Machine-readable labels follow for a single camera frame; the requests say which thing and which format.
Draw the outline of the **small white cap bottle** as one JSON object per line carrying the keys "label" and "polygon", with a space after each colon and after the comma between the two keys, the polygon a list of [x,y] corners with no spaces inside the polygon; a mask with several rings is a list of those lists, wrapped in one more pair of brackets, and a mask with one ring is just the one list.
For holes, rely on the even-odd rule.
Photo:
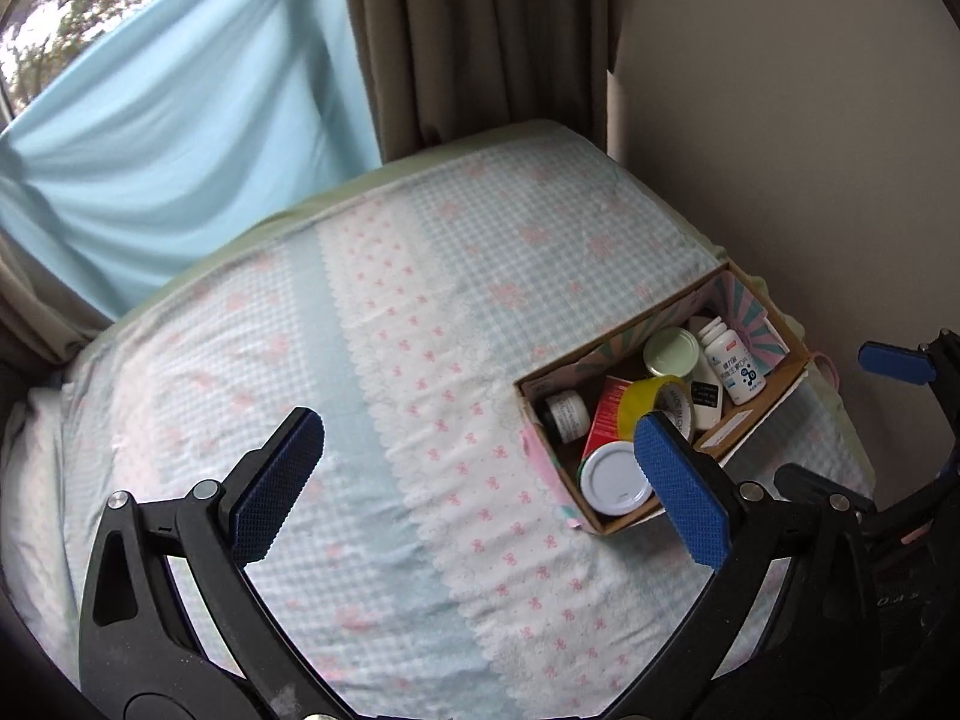
{"label": "small white cap bottle", "polygon": [[590,414],[576,390],[565,390],[545,398],[548,422],[562,444],[571,444],[589,433]]}

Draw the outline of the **white lid jar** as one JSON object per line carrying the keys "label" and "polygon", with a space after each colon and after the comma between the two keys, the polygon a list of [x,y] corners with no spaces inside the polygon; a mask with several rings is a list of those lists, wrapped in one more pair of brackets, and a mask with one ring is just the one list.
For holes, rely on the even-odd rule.
{"label": "white lid jar", "polygon": [[652,486],[626,440],[601,445],[581,463],[579,489],[587,504],[602,515],[621,517],[646,504]]}

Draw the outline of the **red cigarette box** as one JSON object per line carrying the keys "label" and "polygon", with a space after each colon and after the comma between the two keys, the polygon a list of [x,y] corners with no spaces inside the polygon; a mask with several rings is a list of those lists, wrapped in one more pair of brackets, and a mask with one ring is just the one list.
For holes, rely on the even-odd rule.
{"label": "red cigarette box", "polygon": [[623,394],[630,387],[630,382],[618,377],[607,376],[602,382],[601,394],[597,401],[596,411],[590,423],[581,461],[586,461],[597,449],[604,445],[620,440],[619,406]]}

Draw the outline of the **brown curtain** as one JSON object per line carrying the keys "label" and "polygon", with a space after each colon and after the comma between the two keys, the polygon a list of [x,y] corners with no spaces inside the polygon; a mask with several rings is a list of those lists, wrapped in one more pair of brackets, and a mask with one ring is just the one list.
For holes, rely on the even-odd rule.
{"label": "brown curtain", "polygon": [[75,358],[110,320],[2,232],[2,382],[28,388]]}
{"label": "brown curtain", "polygon": [[607,143],[626,0],[347,0],[383,160],[527,121]]}

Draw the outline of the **green lid jar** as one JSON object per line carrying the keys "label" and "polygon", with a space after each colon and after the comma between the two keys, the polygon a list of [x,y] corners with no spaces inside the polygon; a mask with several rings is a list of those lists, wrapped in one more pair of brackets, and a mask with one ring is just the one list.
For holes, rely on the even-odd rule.
{"label": "green lid jar", "polygon": [[654,377],[688,379],[697,367],[700,351],[698,340],[685,328],[661,328],[644,345],[644,366]]}

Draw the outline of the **white pill bottle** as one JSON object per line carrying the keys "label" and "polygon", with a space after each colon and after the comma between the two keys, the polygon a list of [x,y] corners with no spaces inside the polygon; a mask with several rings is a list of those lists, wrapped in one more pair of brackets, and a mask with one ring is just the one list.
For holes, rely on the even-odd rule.
{"label": "white pill bottle", "polygon": [[711,369],[736,406],[753,400],[766,387],[752,353],[722,317],[710,320],[698,333],[701,348]]}

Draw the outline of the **brown left curtain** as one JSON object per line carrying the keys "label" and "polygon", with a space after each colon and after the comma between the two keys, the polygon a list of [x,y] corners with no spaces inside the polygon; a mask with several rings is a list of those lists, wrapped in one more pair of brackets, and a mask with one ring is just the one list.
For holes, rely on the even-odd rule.
{"label": "brown left curtain", "polygon": [[2,232],[2,382],[28,388],[75,358],[110,320]]}

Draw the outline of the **white remote control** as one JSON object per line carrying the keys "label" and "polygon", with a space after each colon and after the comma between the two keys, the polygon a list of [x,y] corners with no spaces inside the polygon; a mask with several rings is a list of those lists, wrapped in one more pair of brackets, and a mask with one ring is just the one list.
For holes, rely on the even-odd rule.
{"label": "white remote control", "polygon": [[693,424],[697,431],[711,431],[718,426],[724,406],[724,387],[711,367],[703,346],[698,346],[698,362],[688,376],[688,390],[693,403]]}

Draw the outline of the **green mattress cover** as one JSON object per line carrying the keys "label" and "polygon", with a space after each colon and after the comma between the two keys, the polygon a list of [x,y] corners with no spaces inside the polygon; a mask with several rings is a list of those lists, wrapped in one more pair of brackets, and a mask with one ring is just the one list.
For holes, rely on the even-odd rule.
{"label": "green mattress cover", "polygon": [[212,254],[202,257],[194,265],[190,265],[187,270],[179,273],[176,278],[172,278],[158,293],[149,296],[135,309],[129,310],[125,316],[106,328],[103,333],[99,333],[85,348],[80,349],[78,355],[65,366],[64,379],[75,379],[78,367],[85,366],[93,358],[96,358],[101,353],[101,349],[114,340],[117,335],[120,335],[129,325],[137,323],[143,314],[148,314],[150,310],[155,309],[156,305],[163,304],[171,296],[177,296],[182,291],[200,286],[210,273],[215,273],[218,268],[223,268],[238,257],[245,257],[251,250],[257,249],[259,245],[267,245],[270,241],[286,236],[286,234],[296,231],[311,221],[322,220],[325,216],[338,213],[343,208],[348,208],[348,206],[358,202],[359,197],[364,193],[373,192],[381,185],[389,185],[410,176],[418,176],[418,174],[430,171],[433,167],[442,166],[451,161],[477,156],[485,149],[495,146],[525,142],[526,140],[532,140],[532,138],[548,137],[548,135],[573,137],[576,142],[585,143],[596,153],[607,158],[607,153],[600,146],[594,145],[589,138],[579,135],[571,128],[558,124],[558,122],[537,119],[537,121],[511,124],[494,128],[488,132],[475,133],[475,135],[459,138],[459,140],[454,140],[451,143],[433,146],[433,148],[412,154],[412,156],[407,156],[402,160],[391,161],[374,171],[366,172],[363,176],[350,179],[345,184],[329,188],[325,192],[311,195],[311,197],[302,200],[295,206],[291,206],[291,208],[286,208],[280,213],[268,216],[265,220],[259,221],[246,229],[237,238],[231,239],[228,244],[218,247]]}

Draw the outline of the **cardboard box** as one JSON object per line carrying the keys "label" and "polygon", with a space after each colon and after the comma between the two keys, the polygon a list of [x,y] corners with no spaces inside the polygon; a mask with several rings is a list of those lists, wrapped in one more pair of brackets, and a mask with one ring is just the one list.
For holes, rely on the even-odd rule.
{"label": "cardboard box", "polygon": [[613,535],[664,510],[633,449],[661,415],[726,463],[802,382],[811,353],[725,263],[516,383],[524,447],[569,525]]}

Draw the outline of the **yellow tape roll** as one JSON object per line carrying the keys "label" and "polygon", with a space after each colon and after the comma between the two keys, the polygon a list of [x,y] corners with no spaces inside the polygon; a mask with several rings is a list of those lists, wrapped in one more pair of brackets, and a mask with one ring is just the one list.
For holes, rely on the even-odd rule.
{"label": "yellow tape roll", "polygon": [[693,403],[690,392],[678,377],[650,377],[630,383],[620,401],[620,440],[631,440],[643,416],[662,413],[685,440],[693,436]]}

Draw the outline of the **checkered bed sheet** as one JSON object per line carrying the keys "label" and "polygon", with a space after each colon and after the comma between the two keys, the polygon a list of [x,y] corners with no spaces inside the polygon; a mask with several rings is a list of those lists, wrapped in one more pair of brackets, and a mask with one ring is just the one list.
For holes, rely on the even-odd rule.
{"label": "checkered bed sheet", "polygon": [[590,715],[706,580],[665,518],[574,527],[527,460],[519,380],[722,255],[571,133],[368,176],[99,337],[8,425],[2,566],[64,673],[107,498],[220,479],[298,406],[324,457],[262,600],[358,710]]}

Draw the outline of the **brown right curtain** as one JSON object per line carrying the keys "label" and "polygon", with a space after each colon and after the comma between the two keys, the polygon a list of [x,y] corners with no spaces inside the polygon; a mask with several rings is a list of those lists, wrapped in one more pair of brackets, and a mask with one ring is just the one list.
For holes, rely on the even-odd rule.
{"label": "brown right curtain", "polygon": [[607,143],[626,0],[347,0],[383,160],[527,121]]}

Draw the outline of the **light blue cloth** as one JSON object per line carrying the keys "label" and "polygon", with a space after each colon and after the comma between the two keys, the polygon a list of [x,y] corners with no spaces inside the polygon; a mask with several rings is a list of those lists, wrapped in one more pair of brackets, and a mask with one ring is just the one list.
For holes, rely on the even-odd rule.
{"label": "light blue cloth", "polygon": [[117,319],[381,161],[347,0],[158,0],[2,135],[2,227]]}

